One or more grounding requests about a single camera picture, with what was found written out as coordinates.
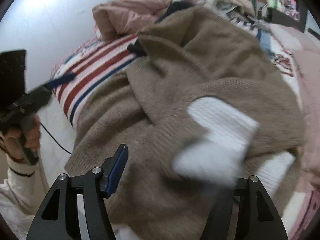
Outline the left forearm cream sleeve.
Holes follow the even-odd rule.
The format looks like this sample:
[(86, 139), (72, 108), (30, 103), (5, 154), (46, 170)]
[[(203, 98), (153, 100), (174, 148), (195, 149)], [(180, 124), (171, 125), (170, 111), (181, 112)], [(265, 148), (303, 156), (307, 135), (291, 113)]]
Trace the left forearm cream sleeve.
[(1, 152), (7, 159), (8, 177), (1, 183), (1, 232), (13, 239), (26, 239), (34, 215), (36, 165), (25, 162), (17, 133), (1, 136)]

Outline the left hand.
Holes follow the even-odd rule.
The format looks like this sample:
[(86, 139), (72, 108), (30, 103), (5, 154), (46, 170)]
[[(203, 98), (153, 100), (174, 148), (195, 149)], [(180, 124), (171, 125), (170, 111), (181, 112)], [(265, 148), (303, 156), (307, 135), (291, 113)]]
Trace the left hand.
[[(34, 126), (32, 129), (29, 130), (28, 134), (25, 136), (25, 148), (29, 148), (32, 151), (37, 151), (40, 148), (40, 120), (38, 115), (34, 114)], [(21, 131), (16, 128), (10, 128), (7, 133), (2, 135), (5, 148), (7, 150), (7, 154), (9, 157), (17, 162), (21, 163), (24, 162), (24, 154), (23, 151), (20, 149), (18, 139), (21, 136)]]

